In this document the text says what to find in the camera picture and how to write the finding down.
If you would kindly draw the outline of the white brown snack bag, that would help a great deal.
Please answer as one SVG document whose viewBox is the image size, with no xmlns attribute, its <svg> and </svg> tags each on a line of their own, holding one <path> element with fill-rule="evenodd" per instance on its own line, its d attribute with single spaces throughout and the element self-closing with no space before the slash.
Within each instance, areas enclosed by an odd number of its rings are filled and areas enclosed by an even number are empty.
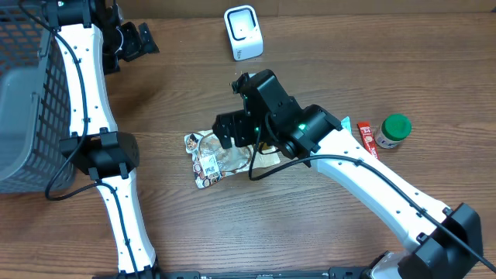
<svg viewBox="0 0 496 279">
<path fill-rule="evenodd" d="M 253 147 L 233 146 L 224 150 L 211 129 L 186 135 L 184 144 L 186 152 L 191 155 L 195 183 L 200 189 L 250 169 Z"/>
</svg>

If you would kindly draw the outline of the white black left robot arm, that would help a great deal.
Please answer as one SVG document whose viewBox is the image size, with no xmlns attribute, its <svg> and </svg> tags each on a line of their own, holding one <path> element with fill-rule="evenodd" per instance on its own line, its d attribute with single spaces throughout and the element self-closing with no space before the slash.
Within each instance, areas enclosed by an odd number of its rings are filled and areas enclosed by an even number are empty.
<svg viewBox="0 0 496 279">
<path fill-rule="evenodd" d="M 99 191 L 115 238 L 117 278 L 160 278 L 157 255 L 143 221 L 137 194 L 140 152 L 136 137 L 119 131 L 110 109 L 105 76 L 158 53 L 148 25 L 124 22 L 117 4 L 99 0 L 46 1 L 43 17 L 64 61 L 71 106 L 69 137 L 61 153 Z"/>
</svg>

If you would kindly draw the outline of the teal white snack packet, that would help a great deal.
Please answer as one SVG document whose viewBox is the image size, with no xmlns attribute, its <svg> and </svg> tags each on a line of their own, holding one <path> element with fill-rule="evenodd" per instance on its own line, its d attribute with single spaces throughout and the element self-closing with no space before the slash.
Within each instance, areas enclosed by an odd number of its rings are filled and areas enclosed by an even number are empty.
<svg viewBox="0 0 496 279">
<path fill-rule="evenodd" d="M 342 127 L 347 130 L 350 134 L 352 134 L 352 127 L 351 127 L 351 121 L 350 121 L 350 117 L 347 116 L 345 117 L 344 119 L 341 120 L 341 125 Z"/>
</svg>

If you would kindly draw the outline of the red white snack packet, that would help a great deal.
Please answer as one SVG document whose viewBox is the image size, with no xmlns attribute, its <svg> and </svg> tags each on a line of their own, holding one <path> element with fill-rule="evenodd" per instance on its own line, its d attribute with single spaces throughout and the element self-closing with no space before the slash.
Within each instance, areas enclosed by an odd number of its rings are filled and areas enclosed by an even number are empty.
<svg viewBox="0 0 496 279">
<path fill-rule="evenodd" d="M 376 159 L 380 159 L 377 152 L 377 145 L 374 141 L 374 134 L 369 122 L 358 122 L 357 128 L 363 142 L 363 147 Z"/>
</svg>

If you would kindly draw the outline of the green lid Knorr jar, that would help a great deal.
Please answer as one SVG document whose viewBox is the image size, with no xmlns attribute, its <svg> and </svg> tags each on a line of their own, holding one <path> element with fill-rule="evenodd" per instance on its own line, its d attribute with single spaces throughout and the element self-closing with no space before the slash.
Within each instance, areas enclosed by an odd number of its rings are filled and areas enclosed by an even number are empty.
<svg viewBox="0 0 496 279">
<path fill-rule="evenodd" d="M 393 149 L 412 132 L 410 119 L 402 114 L 388 116 L 377 128 L 374 139 L 378 146 Z"/>
</svg>

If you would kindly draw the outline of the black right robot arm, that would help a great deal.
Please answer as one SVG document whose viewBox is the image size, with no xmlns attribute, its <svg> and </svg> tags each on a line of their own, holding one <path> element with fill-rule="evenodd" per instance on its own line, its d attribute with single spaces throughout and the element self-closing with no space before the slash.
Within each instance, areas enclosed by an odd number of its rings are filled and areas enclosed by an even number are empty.
<svg viewBox="0 0 496 279">
<path fill-rule="evenodd" d="M 318 105 L 302 108 L 271 70 L 242 74 L 232 90 L 239 111 L 220 114 L 213 132 L 222 148 L 273 146 L 289 165 L 304 164 L 341 184 L 397 237 L 362 278 L 462 278 L 484 262 L 480 216 L 466 204 L 450 208 L 380 162 Z"/>
</svg>

